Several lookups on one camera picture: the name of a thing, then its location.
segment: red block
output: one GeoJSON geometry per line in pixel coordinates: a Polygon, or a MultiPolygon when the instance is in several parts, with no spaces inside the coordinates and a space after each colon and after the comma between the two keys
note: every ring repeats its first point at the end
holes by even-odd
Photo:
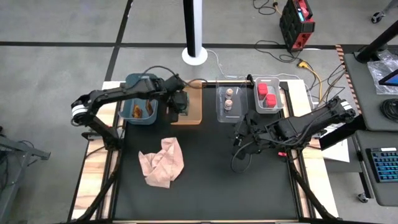
{"type": "Polygon", "coordinates": [[[268,94],[266,96],[266,107],[273,108],[276,106],[276,104],[276,96],[274,94],[268,94]]]}
{"type": "Polygon", "coordinates": [[[260,83],[257,86],[257,91],[259,95],[259,100],[263,100],[268,94],[268,86],[265,83],[260,83]]]}

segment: concrete floor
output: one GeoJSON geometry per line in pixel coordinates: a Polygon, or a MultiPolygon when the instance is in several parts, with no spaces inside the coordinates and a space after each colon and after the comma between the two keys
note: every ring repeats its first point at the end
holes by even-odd
{"type": "MultiPolygon", "coordinates": [[[[368,44],[398,19],[396,12],[379,24],[370,16],[388,0],[308,0],[316,31],[309,44],[368,44]]],[[[0,41],[115,42],[127,0],[0,0],[0,41]]],[[[282,7],[285,1],[279,1],[282,7]]],[[[251,0],[203,0],[204,43],[253,44],[257,40],[283,43],[277,14],[262,16],[251,0]]],[[[184,43],[182,1],[135,0],[123,42],[184,43]]],[[[398,44],[398,38],[391,41],[398,44]]],[[[51,151],[49,161],[28,170],[14,204],[12,221],[65,221],[72,202],[86,141],[83,129],[70,125],[70,103],[101,88],[112,48],[0,47],[0,124],[11,139],[27,139],[51,151]]],[[[253,49],[212,49],[225,74],[298,75],[310,85],[313,77],[295,63],[276,62],[253,49]]],[[[165,65],[184,78],[220,78],[215,56],[198,67],[185,65],[182,49],[121,49],[112,80],[151,65],[165,65]]],[[[273,54],[284,50],[270,50],[273,54]]],[[[322,79],[340,64],[335,50],[304,50],[322,79]]],[[[154,70],[160,77],[168,74],[154,70]]],[[[345,78],[340,85],[348,86],[345,78]]],[[[353,105],[349,90],[340,96],[353,105]]],[[[380,207],[374,200],[361,204],[363,190],[356,174],[330,174],[340,216],[347,220],[396,223],[398,209],[380,207]]]]}

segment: towel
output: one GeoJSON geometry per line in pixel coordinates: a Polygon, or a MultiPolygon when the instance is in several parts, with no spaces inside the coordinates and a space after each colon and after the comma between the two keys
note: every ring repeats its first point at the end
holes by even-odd
{"type": "Polygon", "coordinates": [[[170,188],[184,168],[181,147],[177,138],[165,138],[161,141],[162,149],[158,153],[143,154],[138,152],[142,173],[148,185],[170,188]]]}

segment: plastic container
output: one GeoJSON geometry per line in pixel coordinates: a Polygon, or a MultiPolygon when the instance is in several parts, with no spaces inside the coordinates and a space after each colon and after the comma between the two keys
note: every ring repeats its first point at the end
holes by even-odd
{"type": "MultiPolygon", "coordinates": [[[[133,73],[126,77],[126,86],[133,86],[135,85],[138,80],[140,79],[140,73],[133,73]]],[[[148,77],[156,77],[154,74],[145,74],[141,78],[148,78],[148,77]]],[[[123,110],[119,112],[119,116],[125,119],[130,124],[138,124],[138,125],[150,125],[156,121],[157,117],[157,100],[152,100],[150,105],[152,106],[153,113],[149,116],[148,111],[146,109],[146,101],[138,98],[134,98],[131,100],[125,100],[123,104],[123,110]],[[134,109],[134,105],[138,105],[142,110],[142,118],[133,118],[132,112],[134,109]]]]}
{"type": "Polygon", "coordinates": [[[254,100],[256,102],[256,111],[259,114],[274,114],[278,113],[280,109],[284,107],[282,103],[282,99],[280,98],[279,91],[279,79],[274,77],[258,77],[254,81],[256,84],[254,85],[254,100]],[[263,100],[259,99],[257,86],[259,84],[265,83],[268,86],[268,94],[274,94],[277,100],[276,105],[273,108],[266,107],[266,98],[263,100]]]}
{"type": "Polygon", "coordinates": [[[227,80],[216,80],[216,112],[217,120],[221,123],[237,123],[243,120],[248,112],[248,94],[245,82],[236,85],[228,83],[227,80]],[[233,104],[230,110],[225,109],[226,91],[232,89],[231,99],[233,104]]]}

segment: white paper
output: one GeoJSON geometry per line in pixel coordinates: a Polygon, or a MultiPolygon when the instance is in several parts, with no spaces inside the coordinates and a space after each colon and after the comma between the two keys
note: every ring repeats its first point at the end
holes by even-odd
{"type": "MultiPolygon", "coordinates": [[[[325,130],[326,134],[334,131],[336,128],[327,127],[325,130]]],[[[348,154],[348,144],[347,139],[342,140],[341,142],[331,146],[322,151],[323,158],[325,159],[333,159],[342,162],[349,162],[349,154],[348,154]]]]}

